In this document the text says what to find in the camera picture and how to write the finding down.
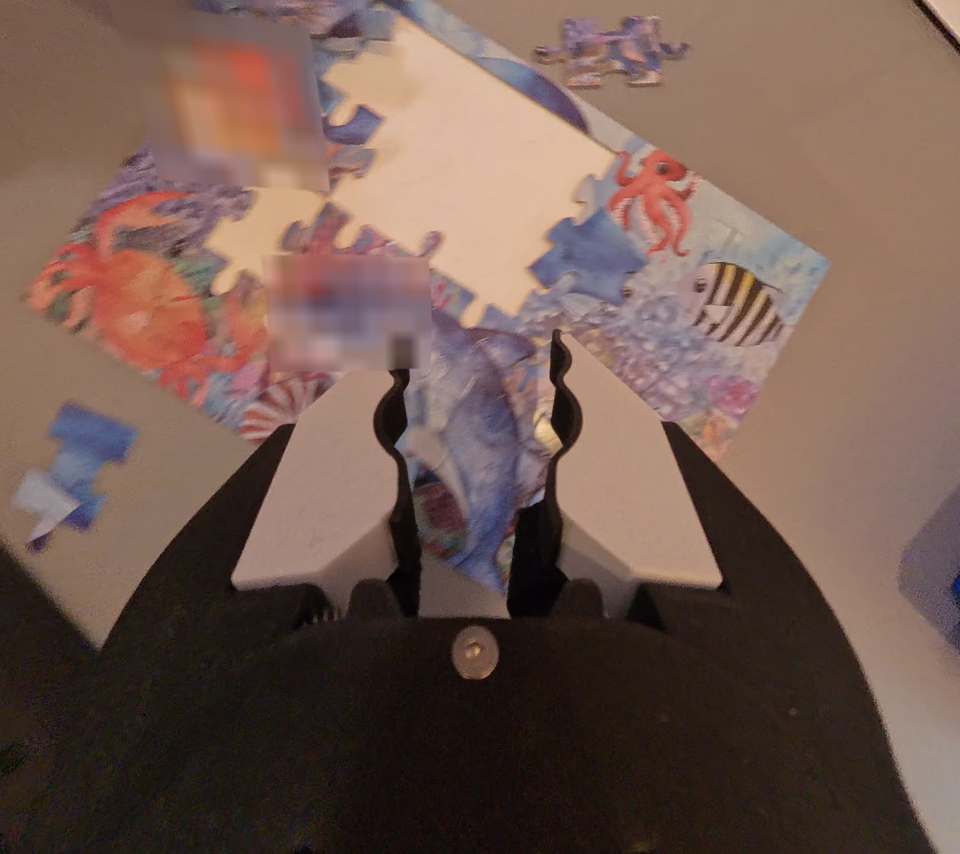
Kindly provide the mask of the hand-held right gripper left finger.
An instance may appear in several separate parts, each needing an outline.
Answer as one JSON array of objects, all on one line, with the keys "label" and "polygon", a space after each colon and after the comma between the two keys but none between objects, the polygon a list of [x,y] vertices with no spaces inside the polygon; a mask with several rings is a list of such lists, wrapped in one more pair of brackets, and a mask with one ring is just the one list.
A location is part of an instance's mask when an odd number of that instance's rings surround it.
[{"label": "hand-held right gripper left finger", "polygon": [[347,610],[354,588],[387,583],[419,611],[423,553],[397,442],[402,371],[345,374],[296,421],[231,575],[239,591],[309,585]]}]

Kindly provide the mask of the purple coral puzzle piece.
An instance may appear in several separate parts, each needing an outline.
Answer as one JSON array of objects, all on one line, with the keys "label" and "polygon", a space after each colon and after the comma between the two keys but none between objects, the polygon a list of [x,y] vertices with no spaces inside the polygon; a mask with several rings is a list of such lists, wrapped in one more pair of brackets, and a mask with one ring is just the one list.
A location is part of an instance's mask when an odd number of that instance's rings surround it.
[{"label": "purple coral puzzle piece", "polygon": [[599,89],[610,75],[622,76],[631,88],[652,88],[662,83],[667,61],[682,60],[691,50],[689,42],[664,39],[660,17],[634,15],[611,30],[597,20],[564,19],[559,43],[538,45],[533,57],[540,65],[561,65],[569,89]]}]

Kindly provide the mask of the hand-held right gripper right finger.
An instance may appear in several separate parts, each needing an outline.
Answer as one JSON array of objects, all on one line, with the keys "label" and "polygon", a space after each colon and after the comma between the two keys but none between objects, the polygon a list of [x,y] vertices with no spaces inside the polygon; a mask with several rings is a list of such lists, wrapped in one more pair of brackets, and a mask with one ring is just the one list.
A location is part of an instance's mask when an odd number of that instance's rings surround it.
[{"label": "hand-held right gripper right finger", "polygon": [[549,380],[559,449],[517,514],[510,614],[547,615],[573,582],[593,585],[605,616],[648,585],[721,587],[666,423],[569,333],[553,332]]}]

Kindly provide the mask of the dark blue striped puzzle piece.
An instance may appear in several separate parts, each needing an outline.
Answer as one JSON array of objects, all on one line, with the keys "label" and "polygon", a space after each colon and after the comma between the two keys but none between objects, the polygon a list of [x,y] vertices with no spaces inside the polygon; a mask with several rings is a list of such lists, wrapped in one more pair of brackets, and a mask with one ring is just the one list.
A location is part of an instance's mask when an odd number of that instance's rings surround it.
[{"label": "dark blue striped puzzle piece", "polygon": [[26,472],[12,498],[34,518],[29,554],[43,552],[60,527],[87,532],[94,525],[106,501],[95,488],[98,476],[109,464],[126,463],[138,435],[137,428],[82,405],[61,406],[48,433],[58,445],[49,468]]}]

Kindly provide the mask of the blue purple puzzle piece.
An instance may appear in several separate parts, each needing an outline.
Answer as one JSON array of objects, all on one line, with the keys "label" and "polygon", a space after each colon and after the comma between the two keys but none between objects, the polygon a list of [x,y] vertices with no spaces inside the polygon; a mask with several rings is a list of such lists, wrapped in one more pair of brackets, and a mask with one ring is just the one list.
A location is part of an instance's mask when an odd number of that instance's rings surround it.
[{"label": "blue purple puzzle piece", "polygon": [[566,217],[546,234],[548,249],[527,270],[545,289],[553,289],[564,277],[570,294],[592,297],[613,307],[623,306],[631,296],[634,278],[649,262],[623,228],[598,210],[582,222]]}]

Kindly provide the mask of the sea animals jigsaw puzzle board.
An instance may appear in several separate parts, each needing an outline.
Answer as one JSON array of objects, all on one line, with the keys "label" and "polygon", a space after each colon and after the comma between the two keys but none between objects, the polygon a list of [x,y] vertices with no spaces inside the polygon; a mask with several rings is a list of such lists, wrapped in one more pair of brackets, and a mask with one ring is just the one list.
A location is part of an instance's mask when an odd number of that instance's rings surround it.
[{"label": "sea animals jigsaw puzzle board", "polygon": [[[435,346],[400,449],[424,547],[499,594],[559,446],[554,329],[723,454],[823,255],[434,0],[192,1],[310,32],[328,187],[169,180],[146,142],[32,281],[31,308],[259,443],[340,377],[270,370],[263,259],[427,258]],[[649,260],[621,307],[528,270],[553,225],[598,210]]]}]

